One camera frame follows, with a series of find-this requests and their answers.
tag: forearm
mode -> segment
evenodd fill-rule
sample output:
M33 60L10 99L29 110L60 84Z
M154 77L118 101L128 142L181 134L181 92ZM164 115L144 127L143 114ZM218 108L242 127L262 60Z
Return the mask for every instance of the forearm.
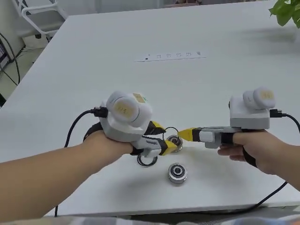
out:
M0 221L42 217L106 166L82 145L0 164Z
M278 160L274 162L274 171L300 191L300 146L287 145L281 152Z

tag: ball bearing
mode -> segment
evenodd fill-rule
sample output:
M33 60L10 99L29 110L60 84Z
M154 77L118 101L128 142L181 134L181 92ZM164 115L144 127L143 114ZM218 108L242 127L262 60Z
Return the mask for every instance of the ball bearing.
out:
M182 144L183 140L181 137L178 137L177 135L172 135L167 138L168 141L174 143L177 146L177 149L173 151L172 153L178 153L182 150Z
M168 177L172 183L181 184L187 179L187 169L185 166L174 163L169 166Z

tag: finger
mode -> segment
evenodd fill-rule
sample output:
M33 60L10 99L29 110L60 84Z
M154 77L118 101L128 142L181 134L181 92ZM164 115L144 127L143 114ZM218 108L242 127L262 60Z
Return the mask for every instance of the finger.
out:
M228 148L232 148L232 147L233 147L232 144L222 144L222 145L220 146L220 149L228 149Z
M247 137L249 133L235 133L232 138L232 142L235 144L245 145L247 143Z
M233 147L228 149L219 149L218 154L220 156L243 156L243 148Z
M230 156L229 157L232 161L240 161L240 162L244 162L245 158L243 156Z

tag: white table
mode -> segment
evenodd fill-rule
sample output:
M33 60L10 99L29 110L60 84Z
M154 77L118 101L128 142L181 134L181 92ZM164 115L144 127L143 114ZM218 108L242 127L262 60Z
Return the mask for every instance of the white table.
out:
M292 42L292 24L281 28L270 18L273 4L69 17L0 111L0 160L62 147L73 120L114 90L142 92L153 106L153 120L178 129L228 125L230 96L261 85L275 91L278 108L300 119L300 45ZM203 50L208 57L134 62L147 53L186 50ZM96 122L84 117L70 145L80 143ZM288 119L272 119L271 132L300 144ZM60 205L59 214L236 209L259 202L283 182L201 143L184 146L151 168L141 168L135 157L122 157L84 182ZM167 179L174 162L188 169L180 187ZM265 205L297 204L300 193L287 186Z

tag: power outlet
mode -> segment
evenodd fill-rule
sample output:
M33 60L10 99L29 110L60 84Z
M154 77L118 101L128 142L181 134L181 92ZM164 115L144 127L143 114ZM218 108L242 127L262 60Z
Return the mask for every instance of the power outlet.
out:
M151 62L151 61L162 61L162 60L184 60L184 59L196 59L206 58L206 56L198 52L173 52L173 53L159 53L159 54L148 54L135 62Z

